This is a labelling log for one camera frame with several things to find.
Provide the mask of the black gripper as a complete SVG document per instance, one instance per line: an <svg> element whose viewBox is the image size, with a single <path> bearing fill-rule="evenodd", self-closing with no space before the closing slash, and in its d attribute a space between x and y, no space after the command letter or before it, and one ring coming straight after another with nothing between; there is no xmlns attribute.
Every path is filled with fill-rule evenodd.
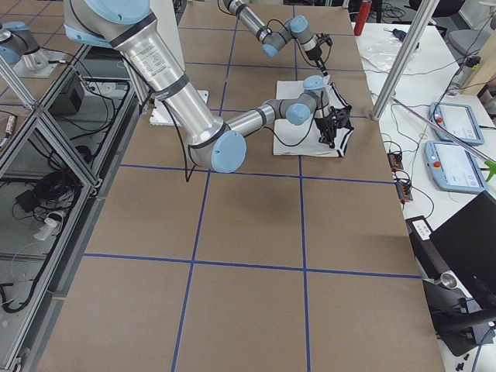
<svg viewBox="0 0 496 372"><path fill-rule="evenodd" d="M338 130L343 128L353 130L350 122L351 110L351 105L346 105L343 108L331 106L326 116L323 115L323 109L315 111L314 120L320 132L320 143L329 144L329 147L334 149Z"/></svg>
<svg viewBox="0 0 496 372"><path fill-rule="evenodd" d="M327 33L316 33L306 43L305 54L307 58L322 72L323 76L328 76L329 72L326 69L326 62L322 59L322 45L328 47L328 56L332 48L332 38Z"/></svg>

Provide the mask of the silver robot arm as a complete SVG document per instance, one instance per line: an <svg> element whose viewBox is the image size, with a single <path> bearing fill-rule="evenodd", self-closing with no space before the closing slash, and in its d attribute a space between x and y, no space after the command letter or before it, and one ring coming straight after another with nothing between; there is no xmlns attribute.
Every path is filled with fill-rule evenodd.
<svg viewBox="0 0 496 372"><path fill-rule="evenodd" d="M275 57L292 40L298 43L299 50L308 64L317 68L323 76L328 76L326 62L322 58L322 44L332 48L329 34L315 33L303 15L281 22L271 19L263 22L244 1L222 1L226 14L235 16L261 43L268 57Z"/></svg>
<svg viewBox="0 0 496 372"><path fill-rule="evenodd" d="M311 122L319 131L320 143L344 153L354 131L352 107L326 80L321 46L331 45L330 36L314 33L303 15L288 19L281 30L273 31L244 2L226 1L224 5L261 42L267 56L275 56L296 40L315 63L320 73L304 80L297 98L272 99L228 121L213 115L159 34L148 1L65 1L64 28L75 42L120 52L174 122L187 132L188 141L182 146L186 162L232 173L245 160L245 138L278 119L296 126Z"/></svg>

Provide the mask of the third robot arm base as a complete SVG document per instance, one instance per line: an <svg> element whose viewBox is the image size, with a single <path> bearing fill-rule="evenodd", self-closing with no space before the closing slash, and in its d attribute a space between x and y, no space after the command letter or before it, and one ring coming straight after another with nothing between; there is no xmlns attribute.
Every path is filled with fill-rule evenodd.
<svg viewBox="0 0 496 372"><path fill-rule="evenodd" d="M48 78L57 66L20 21L1 24L1 56L21 78Z"/></svg>

